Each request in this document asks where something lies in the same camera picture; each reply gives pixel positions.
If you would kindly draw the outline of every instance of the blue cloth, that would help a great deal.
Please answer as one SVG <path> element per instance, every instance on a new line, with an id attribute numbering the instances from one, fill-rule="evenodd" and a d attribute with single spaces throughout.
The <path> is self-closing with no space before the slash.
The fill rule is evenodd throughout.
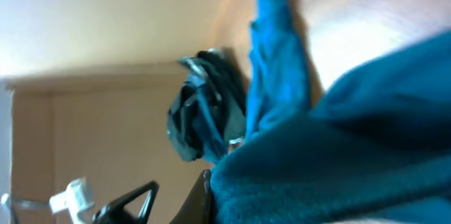
<path id="1" fill-rule="evenodd" d="M 449 223 L 451 32 L 352 70 L 309 110 L 287 0 L 258 8 L 247 143 L 212 170 L 216 222 Z"/>

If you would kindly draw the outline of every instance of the white ceiling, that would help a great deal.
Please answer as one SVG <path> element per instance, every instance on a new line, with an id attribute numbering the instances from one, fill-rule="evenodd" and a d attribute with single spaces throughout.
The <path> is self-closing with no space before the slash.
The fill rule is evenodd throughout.
<path id="1" fill-rule="evenodd" d="M 221 0 L 0 0 L 0 76 L 170 61 L 208 48 Z"/>

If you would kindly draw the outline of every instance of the teal fabric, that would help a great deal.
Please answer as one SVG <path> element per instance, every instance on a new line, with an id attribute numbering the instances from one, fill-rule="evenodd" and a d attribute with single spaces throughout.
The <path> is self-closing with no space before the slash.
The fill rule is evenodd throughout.
<path id="1" fill-rule="evenodd" d="M 216 222 L 449 223 L 451 32 L 350 71 L 310 109 L 287 0 L 257 3 L 247 143 L 212 170 Z"/>

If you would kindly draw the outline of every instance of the blue jacket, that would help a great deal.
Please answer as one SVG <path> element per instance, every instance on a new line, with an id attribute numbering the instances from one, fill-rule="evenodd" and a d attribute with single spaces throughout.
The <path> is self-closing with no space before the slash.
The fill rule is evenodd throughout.
<path id="1" fill-rule="evenodd" d="M 257 3 L 247 143 L 212 170 L 216 222 L 449 223 L 451 32 L 359 66 L 309 109 L 288 2 Z"/>

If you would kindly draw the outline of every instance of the hanging clothes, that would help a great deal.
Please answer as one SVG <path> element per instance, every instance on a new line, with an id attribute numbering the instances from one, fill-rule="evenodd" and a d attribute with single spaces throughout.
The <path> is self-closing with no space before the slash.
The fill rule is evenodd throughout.
<path id="1" fill-rule="evenodd" d="M 287 0 L 258 0 L 246 144 L 212 170 L 216 223 L 449 223 L 451 32 L 362 65 L 309 109 Z"/>
<path id="2" fill-rule="evenodd" d="M 167 134 L 182 160 L 216 163 L 245 134 L 245 92 L 238 72 L 218 54 L 179 62 L 190 70 L 168 112 Z"/>

